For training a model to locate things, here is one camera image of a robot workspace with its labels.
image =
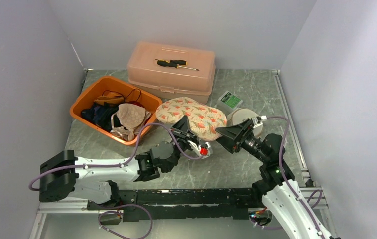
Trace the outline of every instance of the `black and yellow screwdriver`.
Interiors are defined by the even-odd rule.
[[[167,66],[167,67],[175,67],[175,68],[181,67],[181,68],[199,71],[199,69],[196,69],[196,68],[181,66],[181,65],[187,65],[187,61],[184,61],[184,60],[170,60],[170,61],[159,60],[159,59],[155,59],[155,60],[157,60],[157,64],[159,66]]]

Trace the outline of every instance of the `red cap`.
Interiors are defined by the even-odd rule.
[[[202,156],[206,156],[206,155],[207,155],[207,149],[202,148],[202,149],[200,150],[200,154],[201,154]]]

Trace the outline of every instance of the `orange plastic bin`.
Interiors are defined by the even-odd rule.
[[[80,94],[80,96],[77,98],[75,103],[71,106],[70,114],[76,120],[84,123],[88,127],[91,127],[92,129],[96,130],[97,132],[102,133],[105,136],[122,143],[123,145],[127,145],[127,146],[134,145],[137,142],[138,137],[145,135],[150,130],[151,127],[146,128],[142,132],[142,134],[135,137],[133,141],[125,141],[110,134],[109,132],[104,131],[103,129],[97,127],[96,125],[88,122],[87,120],[81,117],[81,111],[83,109],[90,108],[94,100],[98,96],[101,96],[105,90],[116,91],[123,94],[124,96],[127,96],[133,89],[137,89],[137,87],[131,85],[130,83],[124,82],[116,77],[102,76],[95,83],[90,85]],[[128,96],[127,101],[136,100],[137,97],[138,97],[138,91],[133,92],[130,96]],[[146,110],[152,113],[150,119],[146,122],[146,124],[155,122],[156,121],[155,111],[156,111],[156,108],[160,104],[162,104],[162,100],[159,97],[154,96],[149,92],[141,90],[141,96],[138,99],[138,102],[140,102],[146,108]]]

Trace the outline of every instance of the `table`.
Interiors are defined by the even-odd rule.
[[[88,71],[83,90],[103,75],[115,76],[128,81],[127,70]],[[283,95],[278,79],[271,70],[225,70],[217,69],[212,94],[207,105],[214,106],[226,90],[240,96],[242,107],[251,109],[259,115],[289,115],[283,103]],[[268,120],[264,123],[262,137],[269,133],[283,134],[286,122]],[[302,177],[301,149],[295,139],[295,132],[288,134],[285,143],[284,159],[294,173],[300,186]],[[146,152],[161,141],[170,141],[167,132],[154,127],[142,139],[138,153]],[[178,166],[170,173],[161,173],[160,178],[149,182],[124,182],[120,189],[192,189],[192,188],[234,188],[251,187],[261,179],[259,167],[262,163],[244,150],[237,154],[228,153],[216,142],[211,143],[213,154],[204,159],[191,161],[181,157]],[[94,159],[116,159],[129,157],[134,147],[124,146],[86,125],[73,120],[66,149],[75,151],[76,156]]]

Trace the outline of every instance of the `white wall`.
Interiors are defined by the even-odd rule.
[[[63,150],[83,76],[43,0],[0,0],[0,239],[28,238],[39,166]]]
[[[377,238],[377,0],[319,0],[281,69],[342,238]]]
[[[316,0],[50,0],[85,67],[125,69],[146,40],[212,50],[218,68],[279,69]]]

